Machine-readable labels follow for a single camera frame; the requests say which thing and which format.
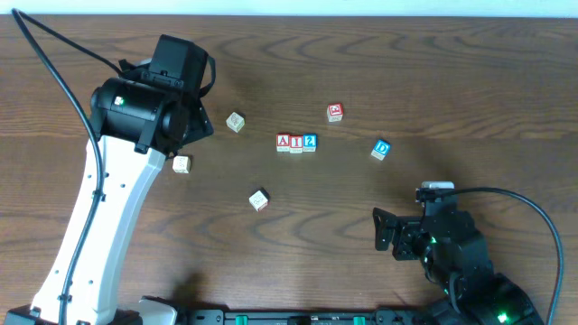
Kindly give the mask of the red letter I block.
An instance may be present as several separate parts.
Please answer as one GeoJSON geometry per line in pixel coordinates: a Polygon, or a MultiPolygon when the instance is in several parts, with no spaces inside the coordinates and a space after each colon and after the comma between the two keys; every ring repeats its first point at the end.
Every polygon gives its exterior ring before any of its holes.
{"type": "Polygon", "coordinates": [[[303,137],[301,135],[290,135],[289,136],[289,152],[290,153],[302,153],[303,152],[303,137]]]}

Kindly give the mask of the red letter A block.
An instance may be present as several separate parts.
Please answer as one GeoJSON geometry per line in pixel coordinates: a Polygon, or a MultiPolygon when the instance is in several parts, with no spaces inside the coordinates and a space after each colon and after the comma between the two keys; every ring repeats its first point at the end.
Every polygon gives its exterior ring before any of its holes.
{"type": "Polygon", "coordinates": [[[289,134],[277,134],[275,138],[275,146],[278,152],[289,152],[290,151],[290,135],[289,134]]]}

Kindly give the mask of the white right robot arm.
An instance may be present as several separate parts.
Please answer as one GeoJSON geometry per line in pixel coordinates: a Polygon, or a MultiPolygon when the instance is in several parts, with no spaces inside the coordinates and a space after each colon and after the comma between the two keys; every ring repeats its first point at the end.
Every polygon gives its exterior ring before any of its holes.
{"type": "Polygon", "coordinates": [[[397,261],[417,260],[425,278],[445,298],[420,311],[381,316],[385,324],[542,324],[535,306],[516,284],[494,271],[485,237],[457,199],[428,200],[421,217],[372,212],[378,251],[397,261]]]}

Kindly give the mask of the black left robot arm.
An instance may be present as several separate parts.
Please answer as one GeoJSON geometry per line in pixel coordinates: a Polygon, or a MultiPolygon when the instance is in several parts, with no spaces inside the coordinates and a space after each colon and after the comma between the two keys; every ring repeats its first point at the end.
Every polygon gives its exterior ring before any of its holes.
{"type": "Polygon", "coordinates": [[[96,140],[87,145],[79,196],[61,248],[31,304],[8,324],[175,324],[169,302],[143,298],[128,310],[117,291],[135,224],[169,157],[211,135],[199,81],[111,78],[91,98],[96,140]]]}

